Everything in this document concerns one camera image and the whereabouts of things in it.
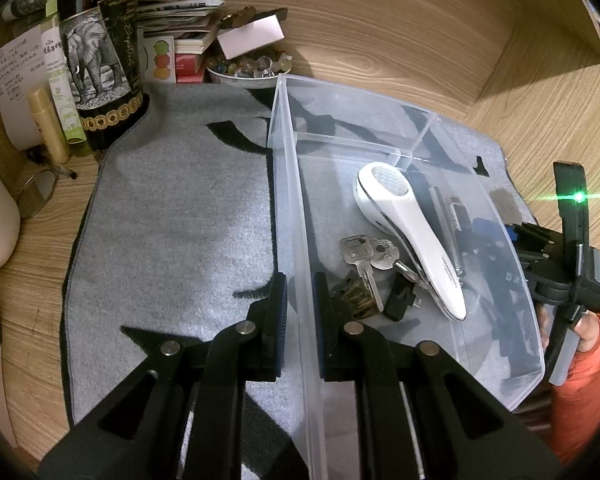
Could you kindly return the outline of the orange sleeve forearm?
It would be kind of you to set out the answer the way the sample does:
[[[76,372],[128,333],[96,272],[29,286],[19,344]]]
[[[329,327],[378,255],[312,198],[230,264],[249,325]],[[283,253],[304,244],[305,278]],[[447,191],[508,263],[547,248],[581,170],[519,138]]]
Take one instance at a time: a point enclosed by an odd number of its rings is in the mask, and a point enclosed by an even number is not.
[[[552,388],[550,429],[550,448],[563,465],[600,429],[600,339],[589,352],[576,351],[565,382]]]

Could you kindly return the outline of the person's right hand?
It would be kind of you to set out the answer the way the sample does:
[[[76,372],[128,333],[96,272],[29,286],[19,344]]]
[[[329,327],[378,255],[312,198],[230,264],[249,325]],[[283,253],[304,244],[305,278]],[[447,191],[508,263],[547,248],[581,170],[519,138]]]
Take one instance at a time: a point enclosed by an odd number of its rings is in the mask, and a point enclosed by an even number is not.
[[[550,317],[542,304],[535,305],[535,313],[539,323],[542,346],[546,349],[550,341],[550,334],[547,331]],[[596,313],[586,311],[580,321],[573,327],[573,331],[579,337],[577,352],[589,352],[600,339],[600,318]]]

